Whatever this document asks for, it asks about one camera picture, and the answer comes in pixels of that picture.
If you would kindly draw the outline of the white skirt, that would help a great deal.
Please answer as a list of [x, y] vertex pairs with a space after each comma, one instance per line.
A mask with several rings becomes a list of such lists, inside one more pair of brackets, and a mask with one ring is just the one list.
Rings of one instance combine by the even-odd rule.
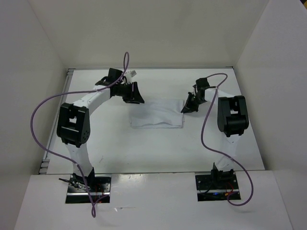
[[182, 128], [184, 114], [182, 99], [150, 99], [133, 105], [129, 111], [130, 126], [134, 129]]

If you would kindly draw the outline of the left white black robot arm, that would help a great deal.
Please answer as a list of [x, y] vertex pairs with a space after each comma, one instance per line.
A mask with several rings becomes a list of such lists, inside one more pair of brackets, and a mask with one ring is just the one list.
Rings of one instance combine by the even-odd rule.
[[88, 192], [97, 186], [94, 167], [90, 163], [87, 141], [91, 134], [90, 116], [103, 103], [119, 96], [127, 104], [143, 104], [137, 82], [136, 71], [123, 72], [110, 68], [108, 75], [97, 83], [90, 93], [73, 103], [60, 106], [57, 136], [65, 144], [73, 160], [70, 183]]

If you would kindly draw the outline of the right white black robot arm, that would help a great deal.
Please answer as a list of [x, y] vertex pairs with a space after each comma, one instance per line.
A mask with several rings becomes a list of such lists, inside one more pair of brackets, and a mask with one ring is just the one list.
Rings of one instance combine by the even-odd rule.
[[[249, 126], [246, 99], [243, 95], [230, 95], [219, 90], [224, 83], [222, 80], [217, 86], [211, 86], [208, 77], [195, 81], [193, 92], [188, 93], [187, 100], [181, 113], [193, 113], [199, 110], [199, 106], [209, 102], [210, 106], [201, 128], [201, 143], [209, 151], [222, 155], [218, 163], [213, 164], [210, 182], [215, 188], [222, 188], [233, 179], [234, 169], [230, 163], [234, 162], [244, 171], [244, 167], [234, 159], [237, 142]], [[214, 105], [217, 105], [217, 127], [224, 135], [224, 143], [221, 150], [210, 148], [204, 141], [205, 126]]]

